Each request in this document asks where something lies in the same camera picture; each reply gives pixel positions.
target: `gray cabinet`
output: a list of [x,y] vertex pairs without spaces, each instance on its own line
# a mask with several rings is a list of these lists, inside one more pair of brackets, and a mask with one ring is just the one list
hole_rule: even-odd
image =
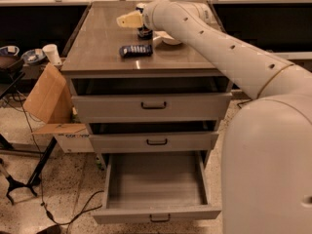
[[[231,83],[193,49],[159,39],[146,41],[153,45],[152,57],[121,59],[119,47],[141,41],[132,29],[116,34],[111,19],[135,7],[136,2],[94,3],[62,68],[106,167],[103,207],[94,218],[98,223],[216,218],[220,206],[210,204],[204,169]],[[106,48],[102,54],[100,48]],[[174,53],[182,55],[180,61],[172,60]]]

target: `white paper cup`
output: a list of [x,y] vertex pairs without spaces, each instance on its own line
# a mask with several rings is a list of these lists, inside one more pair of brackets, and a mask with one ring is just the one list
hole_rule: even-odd
[[62,62],[59,57],[58,46],[55,44],[48,44],[42,48],[43,52],[46,54],[49,62],[52,65],[60,66]]

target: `cardboard flap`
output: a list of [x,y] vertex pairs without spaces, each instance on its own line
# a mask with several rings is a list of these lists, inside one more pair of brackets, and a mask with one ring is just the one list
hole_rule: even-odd
[[23,107],[45,123],[68,123],[72,111],[65,78],[50,63],[39,77]]
[[85,124],[47,124],[33,132],[34,135],[74,134],[86,129]]

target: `drawer handle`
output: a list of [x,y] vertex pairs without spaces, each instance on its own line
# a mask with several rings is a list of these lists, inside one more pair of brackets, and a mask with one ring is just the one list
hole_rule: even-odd
[[167,106],[167,103],[164,101],[160,104],[158,103],[146,103],[146,102],[142,102],[140,104],[140,107],[142,109],[165,109]]
[[165,145],[165,144],[168,143],[168,140],[166,138],[164,140],[150,140],[150,139],[147,139],[146,143],[148,145]]
[[168,214],[168,218],[167,219],[159,219],[159,220],[155,220],[153,219],[152,214],[149,216],[149,219],[151,222],[169,222],[170,221],[171,216]]

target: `concrete floor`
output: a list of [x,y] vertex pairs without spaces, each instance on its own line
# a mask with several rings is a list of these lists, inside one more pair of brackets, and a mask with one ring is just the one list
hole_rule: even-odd
[[[215,206],[221,206],[220,161],[223,135],[230,120],[239,110],[237,103],[246,100],[244,94],[234,93],[226,117],[219,128],[220,136],[206,167],[207,181],[212,196],[211,202]],[[5,108],[0,108],[0,134],[9,142],[32,143],[25,115],[20,112],[21,107],[18,104],[16,106],[19,111],[8,105]],[[30,118],[29,115],[28,118],[33,129],[43,126],[42,122]],[[51,137],[44,135],[36,136],[35,139],[39,145],[47,145]],[[28,182],[38,163],[38,157],[7,155],[1,152],[0,157],[4,160],[8,173],[15,180],[24,183]],[[11,193],[16,202],[12,206],[5,197],[8,181],[0,173],[0,233],[4,231],[12,234],[35,234],[54,225],[47,218],[44,207],[41,206],[42,200],[46,203],[56,222],[67,223],[82,210],[92,194],[103,190],[104,182],[105,171],[98,168],[95,153],[66,154],[57,145],[43,170],[41,186],[34,187],[38,197],[34,197],[26,188],[19,188]],[[99,206],[101,197],[102,193],[97,194],[87,209]],[[92,217],[92,212],[88,212],[70,225],[63,225],[61,229],[62,233],[73,234],[222,234],[222,214],[215,220],[97,224]]]

